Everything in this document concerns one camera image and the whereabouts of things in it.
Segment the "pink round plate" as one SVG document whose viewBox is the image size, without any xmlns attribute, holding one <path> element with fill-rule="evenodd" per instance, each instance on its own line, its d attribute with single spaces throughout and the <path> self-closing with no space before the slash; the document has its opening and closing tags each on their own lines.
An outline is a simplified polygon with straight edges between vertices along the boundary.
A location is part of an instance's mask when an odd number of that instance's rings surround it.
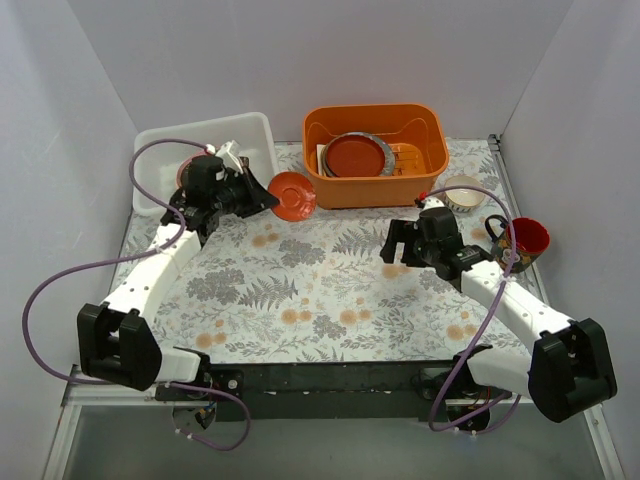
<svg viewBox="0 0 640 480">
<path fill-rule="evenodd" d="M 177 173 L 176 173 L 176 185 L 178 188 L 182 187 L 182 177 L 184 172 L 186 171 L 186 169 L 188 168 L 188 166 L 191 164 L 191 162 L 193 161 L 194 158 L 199 157 L 200 154 L 195 154 L 190 156 L 189 158 L 187 158 L 184 162 L 181 163 L 181 165 L 179 166 Z"/>
</svg>

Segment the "small red saucer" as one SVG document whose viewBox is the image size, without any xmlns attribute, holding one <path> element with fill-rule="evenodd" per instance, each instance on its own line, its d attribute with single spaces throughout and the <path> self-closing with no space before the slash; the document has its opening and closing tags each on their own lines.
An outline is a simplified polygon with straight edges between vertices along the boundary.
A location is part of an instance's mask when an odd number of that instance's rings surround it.
<svg viewBox="0 0 640 480">
<path fill-rule="evenodd" d="M 268 192 L 279 204 L 271 211 L 280 219 L 299 222 L 309 219 L 316 208 L 316 192 L 311 182 L 297 172 L 281 172 L 270 182 Z"/>
</svg>

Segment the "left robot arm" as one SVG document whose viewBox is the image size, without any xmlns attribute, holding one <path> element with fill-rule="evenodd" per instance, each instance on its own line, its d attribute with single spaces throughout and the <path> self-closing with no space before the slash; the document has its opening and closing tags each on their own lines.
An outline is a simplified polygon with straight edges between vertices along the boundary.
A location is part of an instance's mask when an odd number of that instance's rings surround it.
<svg viewBox="0 0 640 480">
<path fill-rule="evenodd" d="M 140 391 L 156 383 L 178 382 L 188 398 L 205 398 L 213 386 L 211 373 L 204 369 L 207 356 L 160 347 L 151 325 L 171 286 L 221 217 L 247 218 L 278 203 L 251 172 L 248 158 L 192 158 L 160 219 L 149 257 L 139 261 L 101 304 L 86 304 L 78 313 L 82 372 Z"/>
</svg>

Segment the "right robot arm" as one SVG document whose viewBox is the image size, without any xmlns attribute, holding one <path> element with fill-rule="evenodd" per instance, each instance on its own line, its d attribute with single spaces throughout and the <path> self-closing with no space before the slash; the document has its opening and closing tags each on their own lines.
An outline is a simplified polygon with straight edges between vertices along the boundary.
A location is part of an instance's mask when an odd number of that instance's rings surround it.
<svg viewBox="0 0 640 480">
<path fill-rule="evenodd" d="M 487 309 L 524 344 L 525 356 L 509 357 L 469 345 L 458 355 L 436 398 L 453 384 L 464 397 L 487 386 L 529 398 L 547 419 L 560 423 L 616 396 L 617 381 L 604 329 L 591 318 L 576 321 L 508 279 L 498 262 L 464 243 L 456 220 L 436 209 L 415 221 L 391 221 L 382 260 L 432 268 L 437 276 Z"/>
</svg>

